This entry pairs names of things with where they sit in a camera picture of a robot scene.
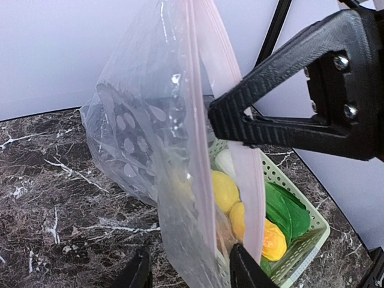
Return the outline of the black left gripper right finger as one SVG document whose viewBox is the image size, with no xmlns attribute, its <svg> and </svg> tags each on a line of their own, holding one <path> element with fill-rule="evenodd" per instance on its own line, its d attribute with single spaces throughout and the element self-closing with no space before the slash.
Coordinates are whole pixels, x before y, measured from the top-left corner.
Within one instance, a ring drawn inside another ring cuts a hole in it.
<svg viewBox="0 0 384 288">
<path fill-rule="evenodd" d="M 231 288 L 278 288 L 242 244 L 235 244 L 230 252 L 230 286 Z"/>
</svg>

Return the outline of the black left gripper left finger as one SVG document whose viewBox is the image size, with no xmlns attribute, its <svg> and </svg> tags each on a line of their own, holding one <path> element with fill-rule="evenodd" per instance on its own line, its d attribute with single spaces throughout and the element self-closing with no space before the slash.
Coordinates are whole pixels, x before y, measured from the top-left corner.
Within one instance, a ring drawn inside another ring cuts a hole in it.
<svg viewBox="0 0 384 288">
<path fill-rule="evenodd" d="M 152 287 L 151 256 L 147 248 L 140 248 L 114 279 L 110 288 Z"/>
</svg>

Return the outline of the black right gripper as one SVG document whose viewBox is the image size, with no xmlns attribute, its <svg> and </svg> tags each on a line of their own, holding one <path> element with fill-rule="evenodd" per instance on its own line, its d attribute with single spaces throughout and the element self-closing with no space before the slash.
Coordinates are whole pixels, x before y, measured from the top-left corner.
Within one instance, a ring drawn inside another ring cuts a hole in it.
<svg viewBox="0 0 384 288">
<path fill-rule="evenodd" d="M 270 8 L 223 8 L 241 79 L 213 101 L 217 138 L 383 160 L 383 10 L 293 8 L 256 60 Z"/>
</svg>

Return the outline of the orange yellow mango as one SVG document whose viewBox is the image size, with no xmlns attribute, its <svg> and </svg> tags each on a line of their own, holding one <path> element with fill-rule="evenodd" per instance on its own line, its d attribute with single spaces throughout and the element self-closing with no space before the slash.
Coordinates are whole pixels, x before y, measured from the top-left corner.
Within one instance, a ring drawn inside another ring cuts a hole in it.
<svg viewBox="0 0 384 288">
<path fill-rule="evenodd" d="M 232 230 L 238 240 L 242 242 L 245 234 L 245 208 L 242 202 L 234 204 L 229 212 Z M 286 238 L 280 228 L 265 219 L 265 232 L 262 256 L 268 261 L 279 261 L 287 251 Z"/>
</svg>

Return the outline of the green white bok choy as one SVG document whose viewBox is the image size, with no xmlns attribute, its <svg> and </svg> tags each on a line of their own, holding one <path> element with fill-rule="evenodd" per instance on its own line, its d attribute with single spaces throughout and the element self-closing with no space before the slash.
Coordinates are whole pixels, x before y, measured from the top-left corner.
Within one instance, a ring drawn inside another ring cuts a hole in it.
<svg viewBox="0 0 384 288">
<path fill-rule="evenodd" d="M 227 174 L 236 183 L 235 168 L 229 149 L 223 149 L 216 156 L 213 156 L 212 165 L 216 168 L 216 171 Z M 241 191 L 239 188 L 238 190 L 241 200 Z M 290 245 L 294 239 L 306 234 L 310 228 L 310 215 L 307 212 L 306 206 L 286 188 L 270 181 L 265 182 L 265 212 L 265 219 L 268 219 L 280 228 L 285 235 L 287 245 Z"/>
</svg>

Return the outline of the clear zip top bag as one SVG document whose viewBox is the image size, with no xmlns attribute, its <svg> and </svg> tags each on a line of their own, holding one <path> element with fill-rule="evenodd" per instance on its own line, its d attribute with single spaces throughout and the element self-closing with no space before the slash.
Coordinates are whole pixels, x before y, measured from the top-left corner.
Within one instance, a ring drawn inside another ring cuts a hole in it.
<svg viewBox="0 0 384 288">
<path fill-rule="evenodd" d="M 214 1 L 148 1 L 132 21 L 81 108 L 97 167 L 158 209 L 171 265 L 190 287 L 231 287 L 240 243 L 214 199 L 203 87 L 219 98 L 241 79 Z M 228 142 L 237 178 L 259 149 Z M 242 244 L 255 262 L 257 256 Z"/>
</svg>

